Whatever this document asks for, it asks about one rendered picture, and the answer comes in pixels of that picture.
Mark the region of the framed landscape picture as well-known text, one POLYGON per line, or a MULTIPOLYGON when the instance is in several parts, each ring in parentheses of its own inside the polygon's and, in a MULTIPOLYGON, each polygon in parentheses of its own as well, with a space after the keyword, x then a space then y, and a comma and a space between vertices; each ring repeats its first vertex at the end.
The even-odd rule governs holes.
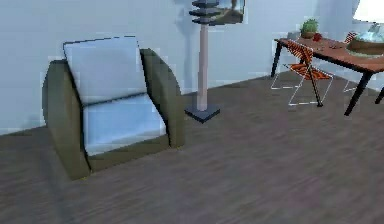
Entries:
POLYGON ((214 25, 242 23, 245 0, 219 0, 217 9, 220 11, 220 14, 214 17, 214 25))

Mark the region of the green potted house plant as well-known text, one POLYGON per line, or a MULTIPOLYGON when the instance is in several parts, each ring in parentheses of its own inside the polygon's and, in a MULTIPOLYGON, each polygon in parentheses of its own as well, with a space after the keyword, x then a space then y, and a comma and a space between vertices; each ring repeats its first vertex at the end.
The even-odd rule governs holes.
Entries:
POLYGON ((316 19, 306 20, 300 29, 301 37, 304 39, 311 39, 318 31, 318 21, 316 19))

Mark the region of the brown table with black legs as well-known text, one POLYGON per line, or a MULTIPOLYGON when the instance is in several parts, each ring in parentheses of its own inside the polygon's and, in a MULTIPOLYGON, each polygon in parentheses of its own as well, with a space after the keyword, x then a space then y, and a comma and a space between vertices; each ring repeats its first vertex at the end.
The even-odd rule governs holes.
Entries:
MULTIPOLYGON (((276 74, 276 68, 279 62, 280 53, 283 47, 286 48, 288 38, 276 39, 276 51, 274 56, 274 61, 272 65, 271 78, 273 79, 276 74)), ((349 105, 344 113, 345 116, 349 116, 352 110, 354 109, 356 103, 358 102, 360 96, 365 90, 368 82, 371 80, 371 77, 374 74, 384 72, 384 56, 376 58, 367 58, 359 57, 350 54, 346 47, 347 44, 343 42, 333 41, 331 39, 324 38, 320 42, 313 42, 310 39, 299 38, 298 43, 301 43, 307 47, 310 47, 314 50, 314 58, 322 59, 329 63, 333 63, 345 68, 351 69, 353 71, 359 72, 362 74, 355 92, 349 102, 349 105)), ((320 92, 320 95, 324 94, 324 91, 328 85, 328 80, 320 80, 317 82, 317 86, 320 92)))

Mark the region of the brown bowl with glass dome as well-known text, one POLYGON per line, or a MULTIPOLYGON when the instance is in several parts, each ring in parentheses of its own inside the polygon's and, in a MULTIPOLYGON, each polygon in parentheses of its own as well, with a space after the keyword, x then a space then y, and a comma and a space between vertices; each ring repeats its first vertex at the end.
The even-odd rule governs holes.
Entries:
POLYGON ((374 22, 366 31, 359 33, 347 45, 352 55, 360 57, 379 57, 384 54, 384 34, 380 32, 380 24, 374 22))

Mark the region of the bright window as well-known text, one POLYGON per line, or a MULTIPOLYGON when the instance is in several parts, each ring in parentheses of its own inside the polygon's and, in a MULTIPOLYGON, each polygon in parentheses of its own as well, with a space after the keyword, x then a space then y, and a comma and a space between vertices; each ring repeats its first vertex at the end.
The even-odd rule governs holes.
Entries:
POLYGON ((364 22, 384 24, 384 0, 359 0, 353 18, 364 22))

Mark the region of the floor lamp with pale post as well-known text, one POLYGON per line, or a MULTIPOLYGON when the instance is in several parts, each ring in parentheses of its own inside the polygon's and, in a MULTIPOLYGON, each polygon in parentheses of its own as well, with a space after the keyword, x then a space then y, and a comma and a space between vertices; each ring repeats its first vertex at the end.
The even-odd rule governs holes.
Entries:
POLYGON ((193 23, 200 25, 200 50, 198 90, 194 95, 196 102, 185 109, 185 113, 200 123, 205 123, 220 113, 217 106, 208 103, 207 71, 208 71, 208 27, 213 17, 220 14, 217 8, 219 0, 194 0, 195 9, 189 14, 194 16, 193 23))

